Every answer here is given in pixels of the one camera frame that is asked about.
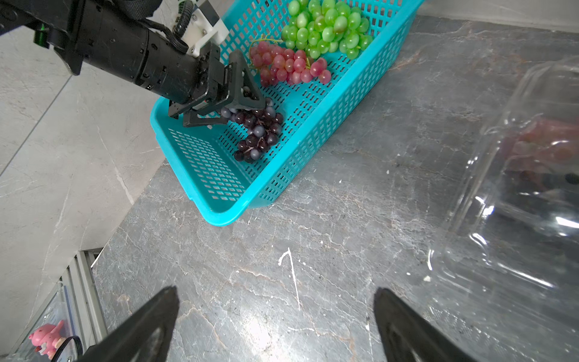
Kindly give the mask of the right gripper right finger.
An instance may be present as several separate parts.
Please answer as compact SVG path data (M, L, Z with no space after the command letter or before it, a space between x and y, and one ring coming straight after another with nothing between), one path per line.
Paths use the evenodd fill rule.
M392 290L378 288L373 312L388 361L473 361Z

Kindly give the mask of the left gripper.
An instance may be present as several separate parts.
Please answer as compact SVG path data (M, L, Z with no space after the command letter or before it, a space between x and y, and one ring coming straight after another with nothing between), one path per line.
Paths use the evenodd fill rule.
M69 1L56 10L54 50L73 75L83 63L132 82L170 101L184 128L226 125L200 117L222 109L263 110L265 96L241 50L225 66L215 45L185 42L193 20L219 21L209 2L182 1L172 29L151 20L159 1Z

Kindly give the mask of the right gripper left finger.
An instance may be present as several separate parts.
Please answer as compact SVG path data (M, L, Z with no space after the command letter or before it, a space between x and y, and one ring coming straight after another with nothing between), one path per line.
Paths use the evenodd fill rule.
M177 287L165 287L78 360L166 361L178 312Z

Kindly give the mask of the teal plastic basket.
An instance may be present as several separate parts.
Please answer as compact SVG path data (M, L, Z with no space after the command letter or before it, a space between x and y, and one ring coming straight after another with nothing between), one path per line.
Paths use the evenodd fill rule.
M272 204L349 116L398 57L420 7L418 1L357 1L369 19L372 43L357 59L328 53L328 84L285 83L264 95L283 114L280 141L253 164L234 153L246 129L235 122L186 128L168 115L169 102L154 105L150 123L178 181L213 226L227 226L249 208Z

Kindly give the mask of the clear plastic clamshell container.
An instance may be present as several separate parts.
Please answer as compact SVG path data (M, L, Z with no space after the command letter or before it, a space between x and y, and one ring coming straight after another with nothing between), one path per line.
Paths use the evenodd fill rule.
M505 138L578 124L578 59L533 66L482 129L431 270L430 317L480 361L578 359L578 184L505 173Z

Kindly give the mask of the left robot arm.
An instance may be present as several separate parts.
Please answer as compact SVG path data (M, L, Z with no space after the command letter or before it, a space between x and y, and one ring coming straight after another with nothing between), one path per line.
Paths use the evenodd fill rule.
M72 75L84 63L166 98L186 128L228 122L229 110L266 99L242 51L220 59L229 34L211 3L185 1L173 27L156 22L158 1L3 1L1 32L19 27L53 48Z

